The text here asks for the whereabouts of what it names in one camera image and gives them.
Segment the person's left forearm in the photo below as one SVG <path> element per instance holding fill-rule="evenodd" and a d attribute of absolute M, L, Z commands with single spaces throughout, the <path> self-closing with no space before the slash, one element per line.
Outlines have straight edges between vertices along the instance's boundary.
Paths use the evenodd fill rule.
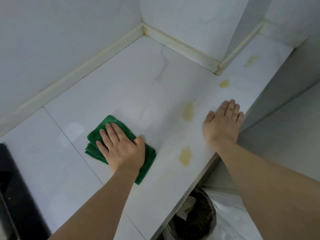
<path fill-rule="evenodd" d="M 113 240 L 138 173 L 138 168 L 118 168 L 48 240 Z"/>

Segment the black cooktop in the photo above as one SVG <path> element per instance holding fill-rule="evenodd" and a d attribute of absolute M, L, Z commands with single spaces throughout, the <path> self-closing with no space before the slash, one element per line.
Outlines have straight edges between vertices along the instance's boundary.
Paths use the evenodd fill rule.
<path fill-rule="evenodd" d="M 7 146 L 0 143 L 0 240 L 47 240 L 44 222 Z"/>

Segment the green cleaning cloth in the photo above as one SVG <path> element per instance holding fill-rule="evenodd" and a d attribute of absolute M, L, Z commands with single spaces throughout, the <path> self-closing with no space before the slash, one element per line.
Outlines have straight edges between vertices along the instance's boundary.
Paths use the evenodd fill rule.
<path fill-rule="evenodd" d="M 96 141 L 100 141 L 105 146 L 105 143 L 103 142 L 103 139 L 100 135 L 100 130 L 105 130 L 106 124 L 117 124 L 132 142 L 135 140 L 136 136 L 123 122 L 112 115 L 108 115 L 93 131 L 88 134 L 87 140 L 89 141 L 89 143 L 86 146 L 85 153 L 93 159 L 96 159 L 108 165 L 108 162 L 96 145 Z M 145 144 L 145 161 L 143 166 L 140 168 L 139 174 L 135 180 L 136 185 L 140 185 L 143 179 L 146 177 L 146 174 L 152 166 L 156 155 L 156 150 L 150 145 Z"/>

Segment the person's left hand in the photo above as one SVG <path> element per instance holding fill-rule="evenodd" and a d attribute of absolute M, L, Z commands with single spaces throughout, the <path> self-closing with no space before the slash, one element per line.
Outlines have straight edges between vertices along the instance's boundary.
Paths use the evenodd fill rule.
<path fill-rule="evenodd" d="M 115 173 L 125 170 L 137 176 L 145 161 L 145 151 L 140 151 L 117 124 L 111 125 L 118 136 L 116 145 L 105 145 L 109 150 L 109 161 L 107 162 L 111 171 Z M 105 143 L 106 129 L 101 129 L 99 133 Z"/>

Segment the round metal trash bin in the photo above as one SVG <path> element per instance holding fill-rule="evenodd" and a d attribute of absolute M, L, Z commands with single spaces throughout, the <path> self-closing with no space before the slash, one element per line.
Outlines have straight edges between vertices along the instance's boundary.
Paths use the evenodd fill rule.
<path fill-rule="evenodd" d="M 205 191 L 198 187 L 189 196 L 196 202 L 186 220 L 175 213 L 165 229 L 174 240 L 207 240 L 217 224 L 215 207 Z"/>

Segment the person's right forearm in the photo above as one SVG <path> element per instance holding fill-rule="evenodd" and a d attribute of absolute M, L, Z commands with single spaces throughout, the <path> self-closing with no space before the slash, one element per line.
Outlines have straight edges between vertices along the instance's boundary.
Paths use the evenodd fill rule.
<path fill-rule="evenodd" d="M 263 240 L 320 240 L 320 182 L 230 140 L 210 142 Z"/>

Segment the person's right hand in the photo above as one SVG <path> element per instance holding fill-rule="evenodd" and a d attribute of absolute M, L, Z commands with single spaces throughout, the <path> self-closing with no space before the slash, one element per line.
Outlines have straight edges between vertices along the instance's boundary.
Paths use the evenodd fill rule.
<path fill-rule="evenodd" d="M 233 116 L 225 116 L 225 110 L 229 101 L 223 101 L 215 112 L 215 118 L 210 126 L 203 127 L 203 136 L 208 145 L 218 152 L 221 148 L 235 145 L 238 141 L 241 125 L 236 124 L 240 111 L 240 105 L 235 103 Z"/>

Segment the white plastic bag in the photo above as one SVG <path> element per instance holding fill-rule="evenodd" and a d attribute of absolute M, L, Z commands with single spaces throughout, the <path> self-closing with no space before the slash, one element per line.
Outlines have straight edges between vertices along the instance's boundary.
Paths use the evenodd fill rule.
<path fill-rule="evenodd" d="M 216 211 L 216 226 L 207 240 L 263 240 L 234 188 L 202 186 Z"/>

